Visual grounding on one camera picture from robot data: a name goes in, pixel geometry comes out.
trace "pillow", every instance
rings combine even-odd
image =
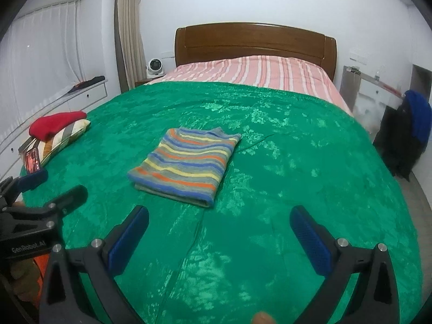
[[[40,166],[44,166],[58,152],[63,150],[66,146],[70,145],[81,135],[83,135],[87,131],[89,126],[89,120],[80,119],[76,122],[73,122],[72,124],[69,124],[66,128],[59,131],[56,135],[54,135],[53,138],[48,140],[46,143],[34,138],[21,152],[21,159],[24,165],[26,152],[36,147],[39,153]]]

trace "striped sweater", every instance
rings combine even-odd
[[[135,188],[173,200],[211,207],[240,134],[169,129],[156,150],[127,176]]]

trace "blue cloth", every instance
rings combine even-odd
[[[414,90],[406,91],[405,96],[411,108],[411,135],[424,144],[428,141],[431,131],[431,106],[422,94]]]

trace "green blanket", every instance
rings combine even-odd
[[[244,85],[165,82],[118,96],[89,119],[90,130],[48,163],[48,182],[24,198],[38,205],[88,188],[87,203],[64,220],[69,248],[105,237],[137,204],[149,209],[150,226],[116,278],[148,324],[249,323],[260,310],[292,323],[323,281],[289,227],[298,204],[355,246],[384,242],[401,323],[418,311],[419,248],[403,196],[366,132],[336,106]],[[180,126],[243,135],[213,209],[137,191],[126,178]]]

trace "floor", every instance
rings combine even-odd
[[[396,178],[402,190],[413,224],[417,229],[423,271],[423,302],[432,292],[432,209],[414,174],[410,181]]]

